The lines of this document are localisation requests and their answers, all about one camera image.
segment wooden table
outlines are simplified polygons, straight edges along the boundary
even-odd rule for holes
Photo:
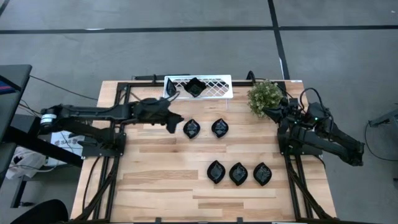
[[[117,84],[116,81],[103,82],[98,106],[113,105]],[[294,97],[303,90],[302,82],[286,81],[285,84]],[[170,110],[185,118],[175,134],[169,134],[160,125],[126,126],[126,150],[119,164],[111,221],[154,222],[155,217],[161,217],[165,222],[235,222],[236,217],[243,217],[246,222],[295,220],[285,161],[279,154],[277,125],[251,113],[246,96],[250,89],[234,87],[234,98],[228,102],[174,101]],[[163,94],[163,87],[133,87],[132,92],[140,98],[158,98]],[[185,122],[191,118],[201,126],[194,140],[189,140],[182,131]],[[217,139],[211,132],[212,123],[219,118],[229,125],[229,131],[222,139]],[[95,122],[94,125],[99,128],[109,126],[107,122]],[[94,160],[84,161],[71,218],[81,213],[83,192]],[[98,188],[101,160],[91,178],[86,203]],[[220,161],[227,170],[217,185],[206,175],[214,160]],[[335,217],[322,163],[313,156],[302,156],[302,160],[309,191],[325,211]],[[249,171],[247,180],[239,187],[228,175],[237,162]],[[272,179],[264,187],[252,174],[260,162],[272,170]],[[104,202],[108,198],[107,193],[104,195],[100,218],[104,217]],[[298,197],[302,217],[305,217],[299,190]]]

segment green plant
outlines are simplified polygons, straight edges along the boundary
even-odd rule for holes
[[[280,99],[282,99],[283,94],[276,83],[264,80],[261,83],[255,84],[254,87],[248,91],[248,97],[248,105],[251,111],[262,118],[265,115],[262,109],[264,107],[276,107]]]

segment desk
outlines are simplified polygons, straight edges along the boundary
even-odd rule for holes
[[[113,105],[117,84],[103,82],[98,106]],[[285,85],[294,97],[303,90],[302,82],[286,81]],[[160,125],[126,126],[127,143],[119,163],[111,222],[154,222],[155,217],[165,222],[235,222],[236,217],[243,217],[245,222],[295,220],[285,161],[277,144],[277,125],[250,112],[246,96],[250,89],[234,86],[234,98],[228,101],[228,109],[226,100],[174,101],[170,110],[185,118],[175,134],[169,134]],[[133,87],[132,92],[140,98],[158,98],[163,94],[163,87]],[[183,125],[191,118],[201,126],[194,140],[182,132]],[[215,138],[211,132],[212,123],[219,118],[229,125],[223,139]],[[109,123],[101,121],[94,125],[105,128]],[[89,158],[83,163],[71,218],[81,213],[83,193],[94,160]],[[86,205],[98,188],[101,160],[94,169]],[[206,176],[214,160],[220,161],[227,170],[218,185]],[[302,156],[302,160],[309,191],[325,211],[335,217],[322,163],[313,156]],[[239,187],[228,176],[237,162],[249,171],[247,180]],[[272,169],[272,179],[264,187],[252,176],[260,162]],[[298,197],[304,217],[299,190]],[[100,218],[104,217],[107,198],[105,193]]]

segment white plastic bag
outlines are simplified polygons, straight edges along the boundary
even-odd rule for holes
[[[12,157],[9,166],[10,168],[7,170],[6,177],[9,180],[21,177],[23,175],[32,178],[37,172],[36,169],[42,167],[44,162],[45,162],[44,155],[30,151],[29,149],[26,149],[24,147],[18,146],[15,150],[14,156]]]

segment wooden tabletop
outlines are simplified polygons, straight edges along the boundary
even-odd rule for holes
[[[285,83],[294,97],[303,90],[301,81]],[[116,81],[103,82],[98,106],[113,105],[117,84]],[[127,143],[119,164],[111,221],[154,222],[155,217],[165,222],[234,222],[237,217],[247,222],[294,220],[285,161],[279,154],[276,138],[277,126],[251,113],[246,96],[250,89],[233,87],[234,98],[228,101],[174,101],[170,110],[185,118],[175,134],[169,134],[160,125],[126,126]],[[158,98],[163,94],[163,87],[133,87],[132,91],[140,98]],[[182,127],[192,118],[200,124],[201,130],[195,139],[189,140]],[[229,131],[224,138],[217,139],[211,132],[211,125],[220,118],[228,123]],[[105,128],[109,123],[102,121],[94,125]],[[94,160],[84,161],[71,218],[81,213],[83,192]],[[206,175],[214,160],[220,161],[227,170],[217,185]],[[325,211],[335,217],[322,163],[313,156],[302,156],[302,160],[309,191]],[[228,175],[237,162],[249,172],[247,180],[239,187]],[[271,181],[263,187],[252,174],[260,162],[272,170]],[[91,178],[86,204],[98,188],[101,165],[102,159]],[[298,197],[301,214],[305,217],[299,190]],[[107,198],[106,192],[100,217],[104,216]]]

